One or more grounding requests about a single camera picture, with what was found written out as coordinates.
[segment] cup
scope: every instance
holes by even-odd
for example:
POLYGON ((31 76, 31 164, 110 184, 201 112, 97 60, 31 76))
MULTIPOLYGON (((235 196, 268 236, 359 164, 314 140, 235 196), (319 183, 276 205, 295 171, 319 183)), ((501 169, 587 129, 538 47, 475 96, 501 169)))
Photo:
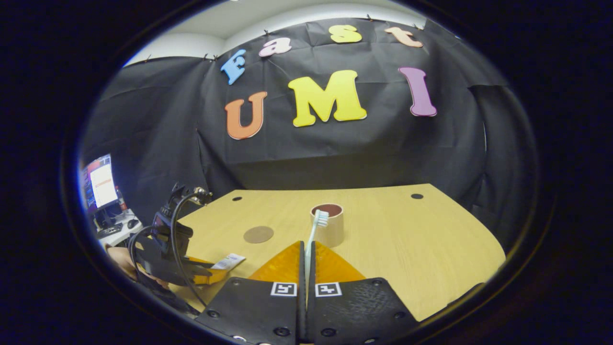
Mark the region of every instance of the cup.
POLYGON ((343 242, 345 238, 343 226, 343 208, 338 204, 320 204, 311 208, 311 225, 315 219, 315 211, 320 210, 328 212, 328 226, 317 227, 315 230, 314 241, 320 242, 326 247, 336 247, 343 242))

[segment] brown circular coaster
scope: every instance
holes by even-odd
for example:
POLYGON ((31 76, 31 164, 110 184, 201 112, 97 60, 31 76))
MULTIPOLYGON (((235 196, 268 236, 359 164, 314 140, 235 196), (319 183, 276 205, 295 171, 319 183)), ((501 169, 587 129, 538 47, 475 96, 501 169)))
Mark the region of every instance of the brown circular coaster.
POLYGON ((274 231, 269 227, 255 227, 247 230, 243 235, 243 238, 248 243, 262 243, 268 241, 274 231))

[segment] white wall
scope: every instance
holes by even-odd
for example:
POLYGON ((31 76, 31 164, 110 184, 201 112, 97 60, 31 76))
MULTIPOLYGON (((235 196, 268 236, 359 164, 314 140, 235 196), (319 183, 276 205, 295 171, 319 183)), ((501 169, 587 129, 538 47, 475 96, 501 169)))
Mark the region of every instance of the white wall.
POLYGON ((223 51, 224 40, 204 34, 176 33, 159 36, 141 49, 124 66, 149 59, 165 56, 195 56, 202 58, 206 53, 208 57, 220 55, 223 51))
POLYGON ((366 18, 366 14, 370 15, 372 19, 394 21, 406 25, 415 24, 421 29, 423 29, 425 25, 425 17, 418 14, 410 15, 377 6, 360 4, 318 5, 276 15, 250 26, 228 38, 224 44, 223 51, 225 53, 230 49, 263 35, 265 29, 272 32, 306 21, 330 18, 366 18))
POLYGON ((125 66, 143 61, 149 55, 151 55, 150 59, 164 56, 194 56, 201 58, 208 53, 208 57, 213 58, 213 55, 221 55, 251 39, 263 35, 265 29, 273 32, 274 30, 306 21, 330 18, 366 18, 366 14, 369 14, 373 19, 394 21, 406 25, 415 24, 418 28, 423 28, 425 25, 425 17, 418 14, 411 15, 377 6, 360 4, 318 5, 270 17, 237 32, 226 40, 197 33, 165 34, 145 46, 125 66))

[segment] yellow letter m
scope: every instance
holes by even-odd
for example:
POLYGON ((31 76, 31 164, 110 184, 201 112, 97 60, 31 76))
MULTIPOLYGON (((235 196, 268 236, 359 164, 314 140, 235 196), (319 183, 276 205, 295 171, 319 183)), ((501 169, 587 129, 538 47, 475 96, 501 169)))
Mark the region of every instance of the yellow letter m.
POLYGON ((326 90, 322 90, 311 77, 302 77, 289 82, 288 86, 296 95, 296 118, 294 126, 310 126, 315 123, 309 104, 323 122, 327 122, 334 102, 337 111, 334 118, 338 121, 361 120, 366 110, 360 106, 356 91, 357 72, 351 70, 332 73, 326 90))

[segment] white ceiling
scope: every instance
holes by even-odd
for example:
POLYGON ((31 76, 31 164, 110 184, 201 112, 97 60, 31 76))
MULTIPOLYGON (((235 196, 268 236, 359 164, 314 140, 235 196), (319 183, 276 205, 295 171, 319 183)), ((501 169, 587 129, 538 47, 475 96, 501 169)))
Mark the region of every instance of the white ceiling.
POLYGON ((274 15, 301 7, 331 3, 372 5, 421 17, 404 5, 389 0, 238 0, 226 1, 196 14, 170 29, 167 33, 197 33, 227 39, 239 31, 274 15))

